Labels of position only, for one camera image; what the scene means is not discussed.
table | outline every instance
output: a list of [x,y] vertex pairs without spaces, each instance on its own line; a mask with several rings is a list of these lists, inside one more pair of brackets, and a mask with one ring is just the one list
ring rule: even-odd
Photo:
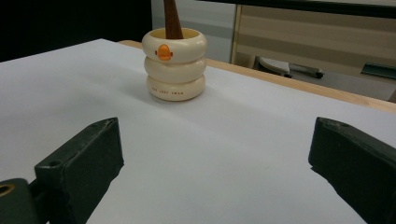
[[98,39],[0,63],[1,178],[32,181],[74,134],[117,117],[125,165],[89,223],[364,223],[310,170],[315,119],[395,147],[393,104],[212,60],[202,94],[165,102],[139,46]]

pen holder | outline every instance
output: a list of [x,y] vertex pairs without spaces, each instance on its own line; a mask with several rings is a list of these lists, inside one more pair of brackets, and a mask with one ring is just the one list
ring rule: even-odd
[[205,88],[206,38],[196,30],[181,30],[183,39],[166,39],[164,28],[142,39],[148,90],[165,101],[189,100]]

cup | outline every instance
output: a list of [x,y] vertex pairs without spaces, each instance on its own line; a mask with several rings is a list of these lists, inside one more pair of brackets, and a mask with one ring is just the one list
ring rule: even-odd
[[166,39],[164,28],[142,39],[149,92],[165,101],[185,101],[205,89],[207,41],[199,31],[181,28],[183,39]]

wooden stick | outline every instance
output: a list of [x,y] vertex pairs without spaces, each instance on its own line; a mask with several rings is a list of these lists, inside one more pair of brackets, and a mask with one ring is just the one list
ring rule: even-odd
[[166,39],[183,39],[175,0],[163,0]]

wooden table edge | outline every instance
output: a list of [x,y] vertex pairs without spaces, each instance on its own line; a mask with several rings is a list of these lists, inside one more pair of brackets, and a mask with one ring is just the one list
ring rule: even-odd
[[[142,44],[140,42],[136,42],[133,40],[122,40],[118,43],[120,43],[122,45],[129,46],[129,47],[142,49]],[[219,62],[219,61],[215,61],[215,60],[211,60],[211,59],[206,59],[206,60],[207,60],[207,65],[215,67],[215,68],[223,69],[223,70],[226,70],[229,72],[234,72],[234,73],[244,75],[247,77],[254,77],[254,78],[257,78],[257,79],[260,79],[263,81],[268,81],[271,83],[275,83],[277,85],[281,85],[284,87],[293,88],[295,90],[306,91],[306,92],[314,93],[317,95],[333,98],[336,100],[352,103],[355,105],[368,106],[368,107],[371,107],[374,109],[378,109],[378,110],[382,110],[385,112],[396,114],[396,104],[391,103],[391,102],[378,100],[378,99],[363,96],[363,95],[358,95],[358,94],[351,93],[348,91],[339,91],[336,89],[323,87],[323,86],[299,81],[299,80],[288,78],[288,77],[275,76],[275,75],[257,71],[254,69],[234,65],[231,63],[224,63],[224,62]]]

